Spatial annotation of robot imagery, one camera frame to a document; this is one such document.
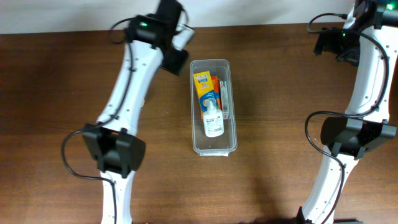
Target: led indicator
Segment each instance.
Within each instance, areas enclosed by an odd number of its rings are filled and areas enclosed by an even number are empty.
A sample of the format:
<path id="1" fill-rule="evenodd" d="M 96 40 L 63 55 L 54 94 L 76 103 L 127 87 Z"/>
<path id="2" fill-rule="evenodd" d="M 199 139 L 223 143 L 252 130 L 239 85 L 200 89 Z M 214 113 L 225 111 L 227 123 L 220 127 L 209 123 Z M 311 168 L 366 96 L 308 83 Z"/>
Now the led indicator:
<path id="1" fill-rule="evenodd" d="M 393 10 L 395 7 L 396 7 L 396 6 L 393 5 L 393 4 L 388 4 L 388 5 L 387 5 L 387 9 L 388 9 L 388 10 Z"/>

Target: wooden table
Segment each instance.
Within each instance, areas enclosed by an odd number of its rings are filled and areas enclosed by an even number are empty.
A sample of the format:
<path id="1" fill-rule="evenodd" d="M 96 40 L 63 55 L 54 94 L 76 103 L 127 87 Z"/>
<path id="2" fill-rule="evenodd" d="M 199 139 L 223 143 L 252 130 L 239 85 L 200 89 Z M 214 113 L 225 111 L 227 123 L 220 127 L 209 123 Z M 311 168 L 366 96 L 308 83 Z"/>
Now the wooden table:
<path id="1" fill-rule="evenodd" d="M 133 184 L 134 223 L 239 223 L 296 216 L 321 155 L 303 127 L 313 111 L 344 111 L 357 68 L 315 57 L 305 24 L 197 29 L 190 59 L 231 63 L 238 149 L 199 157 L 192 149 L 189 63 L 160 71 L 142 109 L 147 152 Z M 64 168 L 60 143 L 95 122 L 123 57 L 107 32 L 0 35 L 0 223 L 99 223 L 102 185 Z M 398 124 L 397 73 L 391 124 Z M 312 136 L 319 144 L 320 125 Z M 98 175 L 81 138 L 67 147 L 73 168 Z M 366 154 L 346 184 L 336 218 L 398 223 L 398 140 Z"/>

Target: glue bottle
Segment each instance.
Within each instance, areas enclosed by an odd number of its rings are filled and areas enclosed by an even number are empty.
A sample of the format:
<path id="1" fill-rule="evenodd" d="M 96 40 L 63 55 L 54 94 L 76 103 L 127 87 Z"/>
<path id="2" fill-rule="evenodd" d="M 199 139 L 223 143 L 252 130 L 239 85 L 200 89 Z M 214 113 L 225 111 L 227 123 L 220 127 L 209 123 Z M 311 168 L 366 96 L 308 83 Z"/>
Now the glue bottle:
<path id="1" fill-rule="evenodd" d="M 207 110 L 203 113 L 205 134 L 209 138 L 220 136 L 224 133 L 223 112 L 214 106 L 212 100 L 206 100 Z"/>

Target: orange box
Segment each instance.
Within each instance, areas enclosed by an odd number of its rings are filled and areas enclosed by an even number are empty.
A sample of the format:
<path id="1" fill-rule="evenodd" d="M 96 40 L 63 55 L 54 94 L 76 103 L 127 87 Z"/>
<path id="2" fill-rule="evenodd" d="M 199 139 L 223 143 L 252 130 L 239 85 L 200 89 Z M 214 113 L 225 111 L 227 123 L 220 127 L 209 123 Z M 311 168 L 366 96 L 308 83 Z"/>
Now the orange box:
<path id="1" fill-rule="evenodd" d="M 216 93 L 215 94 L 215 96 L 216 96 L 216 101 L 217 101 L 217 105 L 216 105 L 216 108 L 217 109 L 220 109 L 221 108 L 221 100 L 220 100 L 220 88 L 219 88 L 219 86 L 218 86 L 218 79 L 217 79 L 217 76 L 212 76 L 211 77 L 211 82 L 213 83 L 213 88 L 214 88 L 214 92 Z M 203 112 L 202 111 L 200 111 L 200 117 L 201 117 L 201 119 L 203 119 Z"/>

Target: white wall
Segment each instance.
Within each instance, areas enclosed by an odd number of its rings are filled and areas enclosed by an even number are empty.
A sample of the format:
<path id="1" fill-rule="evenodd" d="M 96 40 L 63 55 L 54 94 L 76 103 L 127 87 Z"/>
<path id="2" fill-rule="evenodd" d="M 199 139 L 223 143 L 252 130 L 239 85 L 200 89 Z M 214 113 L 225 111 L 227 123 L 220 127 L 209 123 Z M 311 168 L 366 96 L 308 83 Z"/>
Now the white wall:
<path id="1" fill-rule="evenodd" d="M 193 27 L 304 23 L 348 13 L 354 0 L 180 0 Z M 154 12 L 159 0 L 0 0 L 0 34 L 105 30 Z M 325 17 L 320 22 L 338 21 Z"/>

